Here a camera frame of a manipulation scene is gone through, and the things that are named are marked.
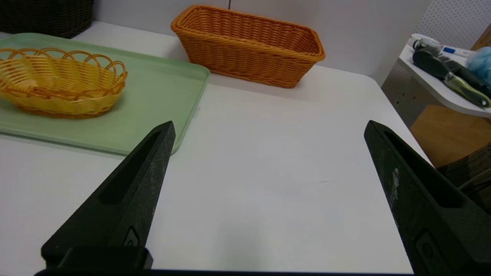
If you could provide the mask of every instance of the orange wicker basket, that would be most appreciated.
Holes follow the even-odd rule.
[[[226,9],[193,5],[170,27],[190,62],[258,83],[295,87],[326,57],[310,28]]]
[[[119,98],[128,75],[121,61],[83,51],[0,49],[1,54],[7,57],[0,58],[0,97],[23,111],[51,117],[105,114]]]

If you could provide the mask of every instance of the green brush handle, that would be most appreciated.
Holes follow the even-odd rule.
[[[482,108],[491,107],[491,100],[486,95],[472,88],[463,79],[455,76],[454,74],[448,74],[443,82],[453,91],[457,92],[471,103]]]
[[[468,83],[471,87],[483,93],[487,97],[491,97],[491,90],[489,84],[479,77],[477,77],[474,73],[472,73],[469,69],[462,66],[456,72],[453,72],[455,75],[463,79],[466,83]]]

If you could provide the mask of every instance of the dark wicker basket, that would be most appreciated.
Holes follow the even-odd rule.
[[[72,38],[90,27],[94,0],[0,0],[0,31]]]

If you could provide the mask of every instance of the white wall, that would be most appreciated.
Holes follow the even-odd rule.
[[[319,65],[387,77],[431,0],[231,0],[233,10],[316,30],[327,57]],[[228,0],[99,0],[96,19],[174,35],[171,21],[192,4],[228,7]]]
[[[431,0],[232,0],[230,9],[308,26],[327,57],[319,65],[367,75],[379,85]]]
[[[97,21],[175,36],[170,23],[193,4],[228,8],[228,0],[97,0],[94,8]]]

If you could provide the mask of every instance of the rectangular wicker basket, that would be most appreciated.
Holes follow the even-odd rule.
[[[214,73],[292,88],[326,57],[307,27],[204,5],[193,5],[171,24],[192,63]]]

